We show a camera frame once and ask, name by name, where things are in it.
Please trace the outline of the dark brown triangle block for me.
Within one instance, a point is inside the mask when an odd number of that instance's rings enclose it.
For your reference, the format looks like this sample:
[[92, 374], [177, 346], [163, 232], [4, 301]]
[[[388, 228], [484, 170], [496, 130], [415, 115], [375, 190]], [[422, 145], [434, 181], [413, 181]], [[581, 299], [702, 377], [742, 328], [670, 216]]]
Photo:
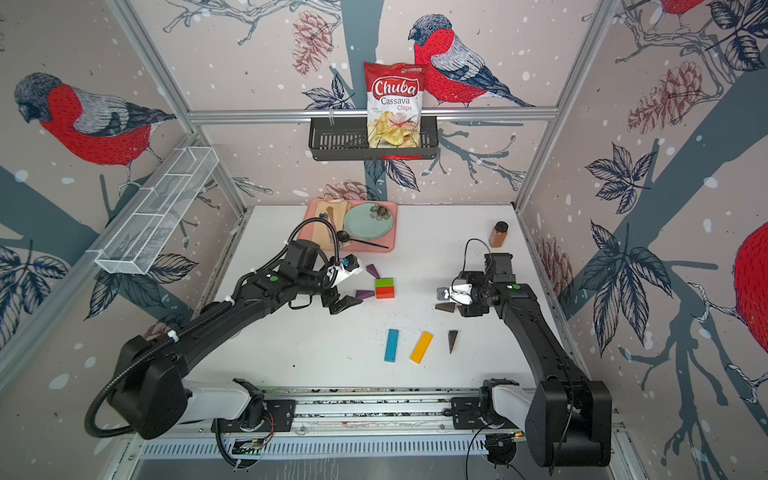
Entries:
[[450, 330], [448, 332], [448, 350], [450, 354], [455, 350], [458, 334], [459, 332], [457, 330]]
[[442, 302], [435, 305], [435, 309], [438, 311], [453, 313], [456, 310], [457, 305], [453, 302]]

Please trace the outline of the red rectangular block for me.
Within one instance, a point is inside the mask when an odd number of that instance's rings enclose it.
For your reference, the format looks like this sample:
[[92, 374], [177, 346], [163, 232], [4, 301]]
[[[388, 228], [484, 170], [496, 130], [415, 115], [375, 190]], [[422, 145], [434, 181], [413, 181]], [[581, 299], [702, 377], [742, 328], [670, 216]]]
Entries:
[[376, 298], [381, 299], [393, 299], [395, 297], [395, 288], [393, 286], [377, 287], [375, 290]]

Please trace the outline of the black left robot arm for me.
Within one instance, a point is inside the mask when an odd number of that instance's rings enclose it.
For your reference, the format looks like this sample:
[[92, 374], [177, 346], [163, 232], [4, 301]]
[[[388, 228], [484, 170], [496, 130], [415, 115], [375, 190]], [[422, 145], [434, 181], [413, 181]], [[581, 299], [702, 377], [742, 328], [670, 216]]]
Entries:
[[341, 296], [339, 283], [361, 272], [358, 258], [341, 254], [337, 232], [324, 218], [333, 253], [291, 234], [263, 266], [241, 276], [231, 295], [206, 307], [176, 330], [148, 340], [136, 336], [120, 350], [113, 378], [97, 393], [84, 418], [86, 433], [111, 438], [135, 432], [154, 439], [179, 423], [234, 422], [254, 431], [265, 422], [264, 394], [242, 378], [223, 383], [188, 382], [186, 376], [206, 356], [252, 323], [306, 295], [319, 297], [336, 315], [361, 304]]

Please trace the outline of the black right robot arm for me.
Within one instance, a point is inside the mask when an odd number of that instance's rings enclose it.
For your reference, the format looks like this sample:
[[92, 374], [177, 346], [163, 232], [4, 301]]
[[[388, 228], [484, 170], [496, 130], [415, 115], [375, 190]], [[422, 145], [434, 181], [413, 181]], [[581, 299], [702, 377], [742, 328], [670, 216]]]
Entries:
[[482, 269], [461, 269], [438, 297], [453, 303], [464, 318], [495, 311], [536, 382], [529, 393], [513, 380], [484, 381], [473, 409], [484, 426], [519, 429], [541, 467], [609, 465], [612, 395], [566, 353], [532, 288], [517, 281], [511, 254], [487, 252]]

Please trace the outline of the beige napkin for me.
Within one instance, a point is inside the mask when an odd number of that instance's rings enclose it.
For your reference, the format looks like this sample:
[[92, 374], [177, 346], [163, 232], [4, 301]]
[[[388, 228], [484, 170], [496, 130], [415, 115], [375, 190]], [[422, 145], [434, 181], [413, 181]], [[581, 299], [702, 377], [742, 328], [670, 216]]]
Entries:
[[[341, 231], [344, 227], [344, 217], [349, 208], [348, 200], [317, 199], [310, 205], [309, 214], [311, 217], [325, 218], [336, 231]], [[330, 230], [318, 222], [312, 224], [310, 240], [317, 243], [323, 250], [330, 251], [333, 249]]]

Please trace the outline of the black spoon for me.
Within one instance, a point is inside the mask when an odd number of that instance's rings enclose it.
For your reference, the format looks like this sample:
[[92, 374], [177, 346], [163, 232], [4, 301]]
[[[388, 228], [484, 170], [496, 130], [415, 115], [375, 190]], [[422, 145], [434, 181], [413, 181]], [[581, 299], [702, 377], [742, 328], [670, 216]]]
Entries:
[[376, 247], [376, 248], [380, 248], [380, 249], [388, 249], [388, 246], [386, 246], [386, 245], [378, 244], [378, 243], [371, 242], [371, 241], [368, 241], [368, 240], [362, 240], [362, 239], [354, 238], [345, 230], [337, 231], [336, 232], [336, 239], [338, 240], [339, 243], [356, 242], [356, 243], [359, 243], [359, 244], [362, 244], [362, 245], [372, 246], [372, 247]]

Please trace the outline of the teal long block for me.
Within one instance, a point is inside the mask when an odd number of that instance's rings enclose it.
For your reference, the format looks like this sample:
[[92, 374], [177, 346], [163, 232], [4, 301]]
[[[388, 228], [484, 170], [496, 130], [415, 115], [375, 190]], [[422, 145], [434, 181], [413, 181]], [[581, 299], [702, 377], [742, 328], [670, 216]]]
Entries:
[[399, 331], [397, 329], [390, 329], [387, 334], [387, 340], [385, 345], [384, 361], [387, 363], [394, 363], [397, 357], [397, 347], [399, 340]]

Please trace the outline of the brown spice bottle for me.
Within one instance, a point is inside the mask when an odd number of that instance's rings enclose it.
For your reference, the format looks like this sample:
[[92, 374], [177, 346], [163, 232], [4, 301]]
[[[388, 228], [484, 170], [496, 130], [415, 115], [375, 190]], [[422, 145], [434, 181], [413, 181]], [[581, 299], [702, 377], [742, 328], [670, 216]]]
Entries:
[[504, 221], [496, 222], [489, 236], [489, 246], [494, 249], [501, 248], [505, 243], [508, 230], [509, 230], [509, 225], [507, 222], [504, 222]]

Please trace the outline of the pink tray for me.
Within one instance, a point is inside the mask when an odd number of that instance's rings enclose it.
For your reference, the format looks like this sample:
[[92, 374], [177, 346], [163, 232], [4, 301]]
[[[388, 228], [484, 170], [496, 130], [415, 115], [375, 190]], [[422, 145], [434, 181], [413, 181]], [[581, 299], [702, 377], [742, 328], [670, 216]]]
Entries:
[[[314, 200], [312, 200], [309, 203], [309, 206], [307, 207], [307, 210], [305, 212], [304, 219], [314, 218], [314, 217], [310, 216], [309, 208], [310, 208], [310, 205], [312, 204], [312, 202], [315, 201], [315, 200], [317, 200], [317, 199], [314, 199]], [[376, 240], [368, 240], [368, 241], [375, 242], [375, 243], [378, 243], [378, 244], [386, 245], [386, 246], [388, 246], [388, 249], [380, 249], [380, 248], [376, 248], [376, 247], [372, 247], [372, 246], [362, 245], [362, 244], [359, 244], [359, 243], [356, 243], [356, 242], [341, 243], [340, 249], [343, 252], [349, 252], [349, 253], [362, 253], [362, 252], [366, 252], [366, 253], [387, 253], [387, 252], [393, 251], [394, 248], [395, 248], [395, 244], [396, 244], [398, 205], [396, 203], [389, 202], [389, 201], [366, 201], [366, 200], [348, 200], [348, 201], [350, 203], [350, 208], [352, 208], [354, 206], [357, 206], [357, 205], [360, 205], [360, 204], [364, 204], [364, 203], [379, 203], [379, 204], [383, 204], [383, 205], [387, 206], [388, 208], [390, 208], [392, 210], [392, 212], [393, 212], [393, 214], [395, 216], [395, 222], [394, 222], [393, 228], [384, 237], [382, 237], [380, 239], [376, 239]]]

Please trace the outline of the mint green flower plate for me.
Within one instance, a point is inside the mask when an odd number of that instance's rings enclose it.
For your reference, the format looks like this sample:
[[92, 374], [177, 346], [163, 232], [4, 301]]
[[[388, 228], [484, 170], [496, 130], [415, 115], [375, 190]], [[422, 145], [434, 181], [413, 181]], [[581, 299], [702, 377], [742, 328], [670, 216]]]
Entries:
[[395, 216], [390, 208], [379, 203], [364, 203], [350, 208], [344, 216], [344, 230], [362, 240], [384, 237], [393, 228]]

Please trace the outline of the yellow long block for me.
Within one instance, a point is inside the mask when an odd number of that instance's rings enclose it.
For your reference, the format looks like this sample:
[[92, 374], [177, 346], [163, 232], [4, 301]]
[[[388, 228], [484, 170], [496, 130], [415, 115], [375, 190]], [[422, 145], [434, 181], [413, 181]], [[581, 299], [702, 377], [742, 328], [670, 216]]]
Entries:
[[433, 340], [434, 336], [427, 331], [421, 333], [411, 355], [410, 361], [415, 364], [420, 364]]

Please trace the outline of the Chuba cassava chips bag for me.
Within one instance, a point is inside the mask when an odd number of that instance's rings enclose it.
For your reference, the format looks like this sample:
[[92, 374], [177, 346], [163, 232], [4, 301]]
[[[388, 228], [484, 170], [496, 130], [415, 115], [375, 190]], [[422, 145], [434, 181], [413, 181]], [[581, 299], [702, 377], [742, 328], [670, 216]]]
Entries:
[[365, 63], [370, 148], [419, 148], [426, 66]]

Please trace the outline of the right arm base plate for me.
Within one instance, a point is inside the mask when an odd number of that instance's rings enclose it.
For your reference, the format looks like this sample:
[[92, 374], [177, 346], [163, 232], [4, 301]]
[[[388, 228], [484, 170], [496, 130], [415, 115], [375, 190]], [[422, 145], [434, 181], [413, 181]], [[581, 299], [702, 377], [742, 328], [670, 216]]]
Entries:
[[442, 415], [451, 419], [455, 430], [524, 430], [529, 406], [529, 402], [518, 400], [501, 405], [490, 397], [453, 397]]

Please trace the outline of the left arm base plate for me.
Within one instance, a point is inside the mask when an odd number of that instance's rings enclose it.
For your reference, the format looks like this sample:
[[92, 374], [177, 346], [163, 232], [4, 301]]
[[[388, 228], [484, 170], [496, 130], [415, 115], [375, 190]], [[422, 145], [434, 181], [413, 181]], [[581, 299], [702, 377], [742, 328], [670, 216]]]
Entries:
[[295, 400], [251, 400], [244, 412], [235, 419], [214, 419], [211, 429], [220, 433], [289, 432], [297, 402]]

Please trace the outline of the black wall basket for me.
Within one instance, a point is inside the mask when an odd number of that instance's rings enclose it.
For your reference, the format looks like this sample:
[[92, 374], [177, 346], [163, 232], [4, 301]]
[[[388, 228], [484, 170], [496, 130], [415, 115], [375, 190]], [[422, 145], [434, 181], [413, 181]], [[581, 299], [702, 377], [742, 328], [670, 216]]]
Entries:
[[437, 119], [422, 118], [418, 148], [371, 148], [363, 117], [313, 118], [308, 146], [316, 161], [433, 160], [439, 148]]

